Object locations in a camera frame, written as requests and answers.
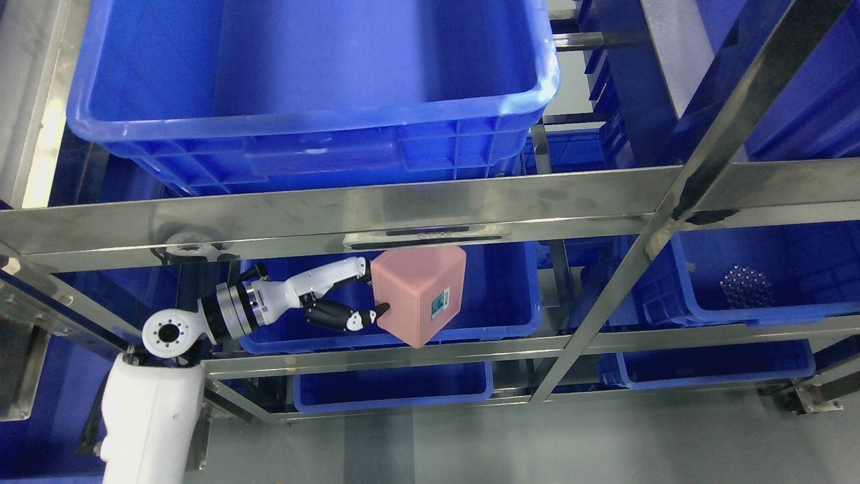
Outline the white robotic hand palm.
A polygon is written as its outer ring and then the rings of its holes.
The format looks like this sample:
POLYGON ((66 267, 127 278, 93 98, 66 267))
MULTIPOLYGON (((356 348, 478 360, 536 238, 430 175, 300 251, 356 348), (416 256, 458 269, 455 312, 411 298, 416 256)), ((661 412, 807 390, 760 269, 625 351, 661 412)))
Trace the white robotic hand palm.
POLYGON ((291 276, 283 281, 254 281, 254 310, 264 317, 279 317, 290 309, 301 309, 303 298, 325 296, 336 285, 366 280, 370 262, 348 257, 291 276))

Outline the black white robotic thumb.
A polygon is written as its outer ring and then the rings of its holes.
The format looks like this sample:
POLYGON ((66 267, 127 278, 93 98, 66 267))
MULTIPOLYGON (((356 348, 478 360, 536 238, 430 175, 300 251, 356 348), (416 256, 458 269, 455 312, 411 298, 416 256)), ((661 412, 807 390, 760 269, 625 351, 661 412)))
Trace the black white robotic thumb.
POLYGON ((317 300, 305 307, 305 319, 315 327, 342 333, 357 333, 377 323, 379 317, 390 310, 389 303, 381 303, 368 310, 353 310, 331 300, 317 300))

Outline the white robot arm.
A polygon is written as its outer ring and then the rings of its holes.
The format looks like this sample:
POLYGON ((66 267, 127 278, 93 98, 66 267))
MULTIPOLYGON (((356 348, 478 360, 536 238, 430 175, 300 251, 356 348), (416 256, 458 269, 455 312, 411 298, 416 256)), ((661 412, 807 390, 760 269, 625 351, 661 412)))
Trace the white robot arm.
POLYGON ((105 483, 181 483, 205 393, 205 372, 197 354, 204 341, 221 344, 302 310, 319 327, 357 333, 375 324, 386 303, 355 310, 326 294, 341 285, 372 281, 370 261, 348 257, 283 281, 272 280, 263 264, 236 282, 221 283, 193 311, 164 309, 142 327, 147 356, 185 359, 185 364, 135 364, 117 356, 105 380, 101 414, 105 438, 99 447, 105 483))

